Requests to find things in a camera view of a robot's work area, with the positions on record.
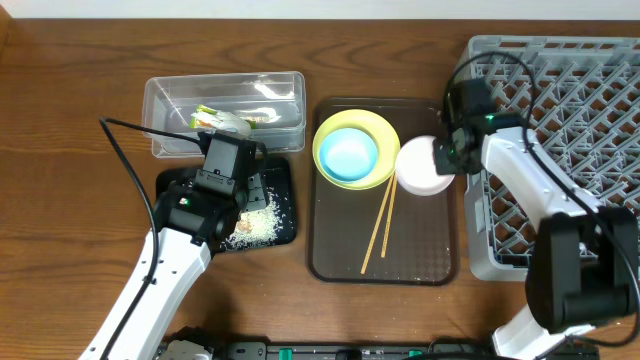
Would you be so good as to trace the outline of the light blue bowl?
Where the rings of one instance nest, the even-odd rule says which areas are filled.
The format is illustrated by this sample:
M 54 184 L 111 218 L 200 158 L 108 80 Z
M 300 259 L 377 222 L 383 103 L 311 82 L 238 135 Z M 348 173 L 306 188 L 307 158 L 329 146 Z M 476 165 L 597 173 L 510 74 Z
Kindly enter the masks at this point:
M 329 133 L 321 142 L 319 161 L 332 179 L 352 183 L 373 171 L 378 162 L 378 148 L 366 132 L 342 128 Z

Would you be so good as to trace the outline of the green snack wrapper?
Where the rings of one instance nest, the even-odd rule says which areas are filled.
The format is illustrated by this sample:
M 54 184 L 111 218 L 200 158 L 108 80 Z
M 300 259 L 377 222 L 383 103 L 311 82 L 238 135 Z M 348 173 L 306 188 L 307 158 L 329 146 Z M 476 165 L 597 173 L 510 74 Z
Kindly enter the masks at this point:
M 220 123 L 218 111 L 202 104 L 191 114 L 190 127 L 194 129 L 217 128 Z

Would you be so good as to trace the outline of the yellow plate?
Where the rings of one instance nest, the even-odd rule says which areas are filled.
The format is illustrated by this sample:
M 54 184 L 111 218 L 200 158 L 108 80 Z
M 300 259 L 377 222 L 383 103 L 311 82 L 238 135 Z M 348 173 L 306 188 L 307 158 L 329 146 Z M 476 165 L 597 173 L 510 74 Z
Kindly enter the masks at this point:
M 352 183 L 332 179 L 321 168 L 319 161 L 321 142 L 329 133 L 342 128 L 355 128 L 366 132 L 378 148 L 378 162 L 373 171 L 365 178 Z M 313 139 L 313 159 L 318 171 L 334 185 L 349 190 L 366 190 L 385 182 L 394 173 L 395 160 L 400 148 L 395 129 L 382 116 L 367 110 L 349 109 L 331 115 L 319 126 Z

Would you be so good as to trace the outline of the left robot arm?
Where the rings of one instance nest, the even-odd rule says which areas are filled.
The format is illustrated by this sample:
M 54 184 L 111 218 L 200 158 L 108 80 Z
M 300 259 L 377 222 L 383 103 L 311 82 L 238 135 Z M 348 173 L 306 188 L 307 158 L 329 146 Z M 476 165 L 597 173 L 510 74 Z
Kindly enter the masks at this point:
M 151 359 L 180 303 L 242 213 L 267 203 L 258 186 L 267 163 L 261 142 L 202 133 L 202 167 L 172 180 L 148 204 L 151 228 L 136 266 L 85 359 Z

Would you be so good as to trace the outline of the pink bowl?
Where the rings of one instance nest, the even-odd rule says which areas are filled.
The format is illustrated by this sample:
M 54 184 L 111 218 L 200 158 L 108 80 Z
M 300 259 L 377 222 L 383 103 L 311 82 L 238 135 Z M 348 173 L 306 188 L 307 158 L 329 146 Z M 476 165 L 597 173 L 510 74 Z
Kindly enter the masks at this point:
M 403 189 L 418 196 L 432 196 L 446 190 L 454 175 L 439 175 L 434 159 L 435 137 L 419 136 L 406 142 L 395 160 L 395 174 Z

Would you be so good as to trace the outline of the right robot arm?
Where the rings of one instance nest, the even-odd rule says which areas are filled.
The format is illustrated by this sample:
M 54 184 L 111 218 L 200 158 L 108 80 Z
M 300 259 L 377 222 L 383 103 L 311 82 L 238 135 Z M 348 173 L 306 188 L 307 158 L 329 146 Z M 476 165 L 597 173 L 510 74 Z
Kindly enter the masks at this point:
M 525 212 L 536 239 L 526 306 L 492 335 L 502 358 L 544 359 L 569 340 L 638 313 L 638 229 L 633 213 L 606 207 L 573 182 L 538 142 L 526 117 L 500 112 L 482 79 L 448 85 L 445 139 L 434 143 L 440 175 L 485 170 Z

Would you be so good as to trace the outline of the wooden chopstick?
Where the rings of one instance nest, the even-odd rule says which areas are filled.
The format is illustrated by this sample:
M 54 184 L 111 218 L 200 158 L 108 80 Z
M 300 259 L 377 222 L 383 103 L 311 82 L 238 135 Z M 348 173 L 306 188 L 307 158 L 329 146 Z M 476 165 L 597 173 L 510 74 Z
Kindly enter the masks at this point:
M 382 258 L 385 258 L 387 254 L 397 186 L 398 186 L 398 176 L 397 176 L 397 173 L 394 172 L 391 179 L 389 180 L 387 190 L 385 193 L 385 198 L 382 204 L 382 209 L 386 210 L 386 220 L 385 220 L 385 227 L 384 227 L 384 234 L 383 234 L 383 241 L 382 241 L 382 248 L 381 248 Z
M 377 237 L 377 234 L 378 234 L 378 231 L 379 231 L 379 227 L 380 227 L 380 224 L 381 224 L 381 221 L 382 221 L 382 216 L 383 216 L 384 211 L 386 209 L 386 205 L 387 205 L 390 193 L 391 193 L 391 191 L 393 189 L 393 184 L 395 182 L 395 177 L 396 177 L 396 175 L 395 175 L 395 172 L 394 172 L 391 175 L 391 177 L 390 177 L 390 179 L 389 179 L 389 181 L 387 183 L 387 187 L 386 187 L 386 190 L 384 192 L 384 196 L 382 198 L 382 202 L 381 202 L 381 205 L 379 207 L 379 210 L 378 210 L 378 213 L 377 213 L 377 216 L 376 216 L 374 227 L 373 227 L 373 230 L 372 230 L 372 233 L 371 233 L 371 236 L 370 236 L 370 239 L 369 239 L 369 243 L 368 243 L 368 246 L 367 246 L 367 250 L 366 250 L 366 253 L 365 253 L 365 256 L 364 256 L 364 260 L 363 260 L 363 263 L 362 263 L 362 266 L 361 266 L 361 269 L 360 269 L 360 274 L 361 275 L 364 275 L 366 273 L 366 269 L 367 269 L 367 266 L 368 266 L 368 263 L 369 263 L 369 260 L 370 260 L 370 257 L 371 257 L 371 253 L 373 251 L 373 247 L 374 247 L 374 244 L 375 244 L 375 241 L 376 241 L 376 237 Z

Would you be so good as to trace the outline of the rice and shell leftovers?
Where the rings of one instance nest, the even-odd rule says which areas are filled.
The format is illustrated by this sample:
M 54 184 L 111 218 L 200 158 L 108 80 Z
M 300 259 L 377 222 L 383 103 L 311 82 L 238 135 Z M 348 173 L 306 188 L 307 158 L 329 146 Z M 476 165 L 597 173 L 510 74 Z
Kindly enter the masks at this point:
M 223 249 L 239 251 L 274 245 L 278 233 L 284 229 L 283 211 L 279 196 L 268 188 L 269 205 L 259 211 L 245 212 L 236 223 L 234 232 L 225 240 Z

